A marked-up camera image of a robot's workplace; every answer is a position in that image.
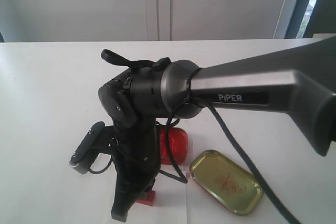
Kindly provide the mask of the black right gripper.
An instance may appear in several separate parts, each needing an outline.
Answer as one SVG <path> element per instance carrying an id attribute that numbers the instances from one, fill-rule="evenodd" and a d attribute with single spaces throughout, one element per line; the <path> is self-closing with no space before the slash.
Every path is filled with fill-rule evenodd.
<path id="1" fill-rule="evenodd" d="M 154 186 L 160 169 L 159 134 L 155 121 L 138 121 L 130 128 L 115 122 L 109 130 L 117 172 L 111 217 L 126 221 L 135 201 Z"/>

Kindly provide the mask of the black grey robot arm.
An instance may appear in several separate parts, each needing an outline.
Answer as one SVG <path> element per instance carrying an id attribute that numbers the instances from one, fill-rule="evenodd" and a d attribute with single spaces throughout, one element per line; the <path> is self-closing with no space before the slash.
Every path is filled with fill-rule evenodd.
<path id="1" fill-rule="evenodd" d="M 273 205 L 289 223 L 298 222 L 232 136 L 217 108 L 287 113 L 313 149 L 326 156 L 335 140 L 334 37 L 208 68 L 170 58 L 131 61 L 107 49 L 101 58 L 125 67 L 98 91 L 113 121 L 114 220 L 126 221 L 137 197 L 160 173 L 157 119 L 189 119 L 208 108 Z"/>

